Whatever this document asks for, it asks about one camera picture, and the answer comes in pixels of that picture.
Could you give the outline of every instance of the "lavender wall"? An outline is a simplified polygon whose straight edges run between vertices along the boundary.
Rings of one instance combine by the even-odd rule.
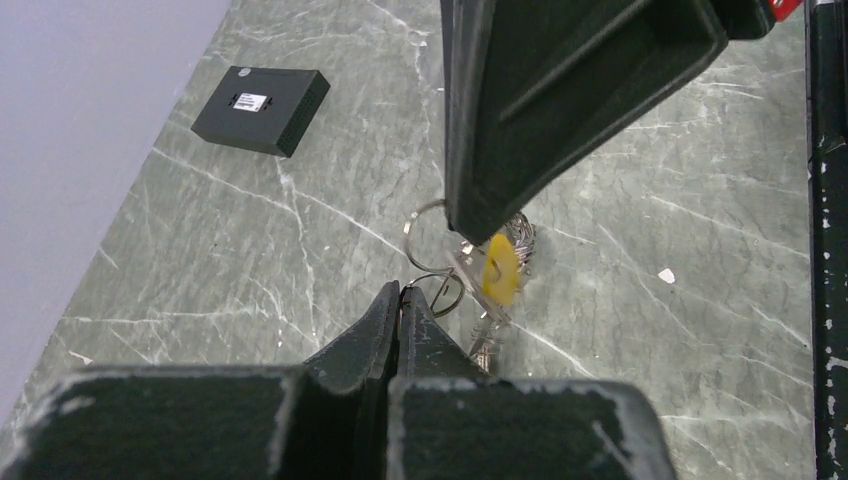
[[[0,421],[229,0],[0,0]]]

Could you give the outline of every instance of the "floor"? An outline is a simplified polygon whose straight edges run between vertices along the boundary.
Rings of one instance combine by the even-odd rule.
[[[295,363],[384,282],[418,275],[399,247],[408,214],[443,187],[439,25],[438,2],[234,1],[0,451],[69,369]],[[189,130],[231,65],[327,77],[294,158]],[[502,375],[635,384],[681,479],[813,476],[803,69],[796,14],[731,45],[526,207],[536,261]],[[422,259],[444,258],[443,223],[422,219]],[[442,324],[467,343],[476,313],[466,300]]]

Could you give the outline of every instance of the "red plastic part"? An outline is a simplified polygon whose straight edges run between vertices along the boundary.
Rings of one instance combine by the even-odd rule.
[[[801,5],[803,0],[769,0],[771,11],[778,22],[782,22]]]

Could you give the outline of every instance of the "bunch of keys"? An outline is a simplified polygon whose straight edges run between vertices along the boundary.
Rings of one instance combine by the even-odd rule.
[[[486,372],[492,372],[500,352],[498,333],[509,326],[512,319],[504,311],[515,301],[523,277],[529,274],[527,264],[533,255],[536,231],[523,213],[516,214],[493,236],[487,248],[479,248],[464,241],[457,252],[446,252],[448,266],[430,268],[419,262],[410,246],[410,232],[415,221],[427,211],[444,206],[444,200],[435,200],[415,211],[403,227],[404,253],[424,275],[409,282],[415,285],[427,278],[442,278],[442,283],[430,303],[433,316],[439,318],[459,306],[466,292],[483,308],[483,314],[472,330],[468,356]],[[435,310],[436,302],[447,294],[453,281],[459,285],[456,299],[447,307]]]

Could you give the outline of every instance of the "yellow key cover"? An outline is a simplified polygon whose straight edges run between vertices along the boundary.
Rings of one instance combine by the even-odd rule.
[[[518,268],[518,254],[506,235],[492,237],[483,266],[483,294],[501,306],[512,305],[521,282]]]

